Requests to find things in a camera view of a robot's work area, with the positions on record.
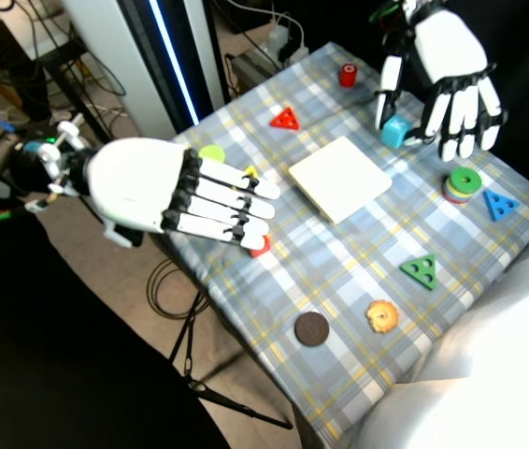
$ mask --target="plaid tablecloth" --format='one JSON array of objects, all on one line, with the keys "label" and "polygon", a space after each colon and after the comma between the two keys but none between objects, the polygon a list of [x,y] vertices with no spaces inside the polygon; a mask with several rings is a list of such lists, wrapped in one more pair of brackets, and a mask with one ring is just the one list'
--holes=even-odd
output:
[{"label": "plaid tablecloth", "polygon": [[[337,82],[341,65],[358,65],[355,87]],[[241,96],[176,138],[199,149],[224,147],[226,163],[255,165],[275,181],[272,250],[248,252],[214,240],[174,233],[173,244],[196,279],[266,369],[331,447],[346,447],[350,430],[529,244],[529,181],[489,152],[443,163],[436,145],[390,150],[373,128],[378,74],[335,44]],[[269,126],[291,106],[300,131]],[[405,94],[400,114],[420,117],[421,103]],[[347,136],[392,179],[391,189],[339,225],[327,223],[288,176],[288,167]],[[494,223],[482,196],[455,206],[441,195],[454,167],[476,169],[485,187],[521,205]],[[434,291],[400,271],[409,259],[436,256]],[[398,328],[373,332],[365,311],[390,300]],[[296,339],[295,319],[324,315],[326,342]]]}]

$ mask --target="blue triangle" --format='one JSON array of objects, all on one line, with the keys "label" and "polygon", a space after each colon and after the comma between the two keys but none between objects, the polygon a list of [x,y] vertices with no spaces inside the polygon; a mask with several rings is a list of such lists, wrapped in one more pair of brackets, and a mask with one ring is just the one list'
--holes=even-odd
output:
[{"label": "blue triangle", "polygon": [[489,213],[494,222],[506,218],[510,213],[515,210],[520,203],[515,199],[508,198],[507,196],[496,194],[495,192],[487,189],[483,192]]}]

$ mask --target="black fabric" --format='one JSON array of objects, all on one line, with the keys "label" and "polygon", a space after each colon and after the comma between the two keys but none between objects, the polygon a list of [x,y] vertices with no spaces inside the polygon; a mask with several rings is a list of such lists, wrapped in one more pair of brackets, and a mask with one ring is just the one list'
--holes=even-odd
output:
[{"label": "black fabric", "polygon": [[1,222],[0,448],[103,447],[229,446],[171,364],[81,282],[36,218]]},{"label": "black fabric", "polygon": [[[311,51],[334,41],[380,70],[385,58],[380,45],[384,31],[379,23],[368,23],[380,4],[380,0],[278,0],[275,5],[277,10],[291,11],[302,23]],[[493,153],[529,179],[529,0],[450,0],[446,7],[462,17],[488,60],[497,63],[491,78],[509,112],[509,122],[500,131]],[[383,21],[385,28],[392,24],[391,17]],[[406,72],[404,88],[425,101],[427,87],[413,72]]]},{"label": "black fabric", "polygon": [[44,71],[28,58],[3,21],[0,21],[0,70],[8,72],[6,82],[13,84],[28,117],[33,121],[47,120],[50,108]]}]

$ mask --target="led light strip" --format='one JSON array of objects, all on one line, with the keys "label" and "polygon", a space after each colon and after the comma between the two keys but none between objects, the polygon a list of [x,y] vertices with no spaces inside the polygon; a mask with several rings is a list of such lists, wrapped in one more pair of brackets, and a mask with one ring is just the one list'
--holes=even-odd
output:
[{"label": "led light strip", "polygon": [[196,115],[196,111],[193,108],[192,98],[190,97],[190,93],[188,92],[188,86],[186,86],[186,81],[183,78],[183,74],[181,73],[181,67],[179,66],[178,57],[175,54],[175,51],[173,50],[173,44],[171,43],[169,32],[167,31],[167,28],[164,25],[164,15],[161,12],[161,9],[159,8],[157,0],[149,0],[149,3],[150,8],[152,9],[152,14],[154,14],[154,19],[156,20],[156,24],[159,27],[159,31],[161,32],[164,47],[167,50],[169,60],[171,61],[171,65],[173,66],[173,71],[175,72],[175,75],[178,78],[179,87],[181,88],[181,93],[183,94],[183,98],[186,101],[186,106],[188,107],[188,111],[192,116],[193,124],[196,125],[198,124],[198,116]]}]

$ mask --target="white robotic hand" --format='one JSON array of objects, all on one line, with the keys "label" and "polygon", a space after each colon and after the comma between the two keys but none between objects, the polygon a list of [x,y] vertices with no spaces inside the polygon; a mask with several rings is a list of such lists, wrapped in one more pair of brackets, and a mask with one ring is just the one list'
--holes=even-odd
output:
[{"label": "white robotic hand", "polygon": [[382,129],[395,113],[404,61],[412,56],[420,60],[421,75],[433,87],[420,124],[406,134],[406,144],[433,141],[440,132],[444,161],[453,159],[456,150],[461,157],[470,156],[475,136],[480,147],[489,150],[507,114],[488,77],[493,65],[487,64],[484,49],[464,21],[441,6],[442,1],[399,3],[405,29],[390,32],[384,40],[390,55],[380,76],[377,129]]},{"label": "white robotic hand", "polygon": [[93,203],[113,225],[153,233],[177,230],[253,250],[265,246],[265,220],[275,215],[273,206],[256,196],[280,195],[270,181],[154,138],[112,141],[86,171]]}]

